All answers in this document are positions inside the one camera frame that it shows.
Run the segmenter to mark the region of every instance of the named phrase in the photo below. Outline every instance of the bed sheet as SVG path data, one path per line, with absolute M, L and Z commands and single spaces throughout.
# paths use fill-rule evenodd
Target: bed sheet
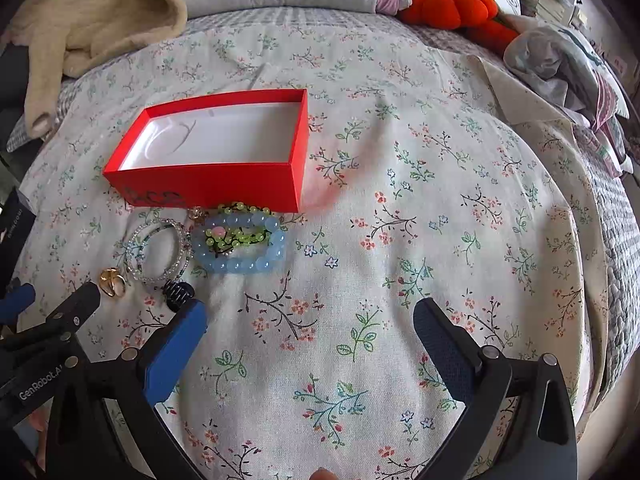
M 390 18 L 284 8 L 194 20 L 91 71 L 22 184 L 38 218 L 17 275 L 38 298 L 20 327 L 122 267 L 142 222 L 186 220 L 131 208 L 102 177 L 142 107 L 307 88 L 304 213 L 281 216 L 282 272 L 209 276 L 190 264 L 185 275 L 209 329 L 157 409 L 193 461 L 208 478 L 302 479 L 318 466 L 345 480 L 415 478 L 463 409 L 412 328 L 426 296 L 478 344 L 555 354 L 579 419 L 599 366 L 578 241 L 593 226 L 578 232 L 573 184 L 561 192 L 497 118 L 485 70 Z M 152 250 L 155 260 L 172 248 Z M 123 299 L 102 298 L 79 338 L 92 360 L 111 359 L 170 316 L 159 290 L 132 282 Z M 490 465 L 512 413 L 505 403 L 471 474 Z
M 423 43 L 490 61 L 510 76 L 502 60 L 490 50 L 450 30 L 412 27 Z M 578 148 L 593 188 L 607 259 L 609 329 L 606 373 L 598 402 L 615 386 L 640 344 L 640 230 L 622 183 L 611 178 L 603 160 L 580 142 Z

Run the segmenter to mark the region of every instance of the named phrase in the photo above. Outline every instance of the beige cloth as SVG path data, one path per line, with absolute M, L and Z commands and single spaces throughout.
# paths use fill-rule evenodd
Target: beige cloth
M 30 137 L 54 126 L 62 75 L 167 38 L 187 21 L 183 0 L 26 0 L 3 36 L 29 46 L 24 119 Z

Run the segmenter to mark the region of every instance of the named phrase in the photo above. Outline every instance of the fingertip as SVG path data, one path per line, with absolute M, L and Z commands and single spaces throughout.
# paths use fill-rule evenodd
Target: fingertip
M 338 480 L 338 477 L 332 472 L 327 471 L 324 467 L 321 467 L 311 475 L 309 480 Z

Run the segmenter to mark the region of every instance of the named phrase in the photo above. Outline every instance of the stuffed toy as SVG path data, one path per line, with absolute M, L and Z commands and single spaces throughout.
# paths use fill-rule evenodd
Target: stuffed toy
M 412 0 L 398 18 L 409 25 L 454 30 L 464 27 L 464 35 L 474 43 L 487 47 L 500 57 L 519 34 L 494 18 L 498 5 L 494 0 Z

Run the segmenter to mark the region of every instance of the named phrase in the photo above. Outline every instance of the bracelet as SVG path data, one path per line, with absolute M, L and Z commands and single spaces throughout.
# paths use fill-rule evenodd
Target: bracelet
M 196 259 L 213 273 L 267 272 L 273 264 L 284 258 L 286 234 L 268 208 L 234 203 L 233 207 L 219 206 L 220 214 L 208 217 L 204 227 L 193 232 L 193 250 Z M 242 228 L 254 227 L 257 232 L 246 234 Z M 226 256 L 240 245 L 248 246 L 268 242 L 266 252 L 257 258 L 230 258 Z
M 136 239 L 142 231 L 150 228 L 153 225 L 158 225 L 142 239 L 140 243 L 136 242 Z M 155 278 L 145 276 L 142 272 L 142 260 L 143 251 L 147 245 L 149 239 L 159 233 L 160 231 L 169 227 L 174 228 L 178 237 L 178 254 L 175 261 L 170 264 L 164 272 Z M 145 224 L 139 226 L 131 235 L 131 238 L 127 242 L 125 251 L 125 266 L 128 272 L 133 276 L 135 280 L 139 280 L 143 283 L 165 283 L 169 280 L 177 281 L 184 273 L 189 260 L 191 259 L 191 236 L 185 229 L 184 225 L 171 218 L 159 218 L 151 220 Z

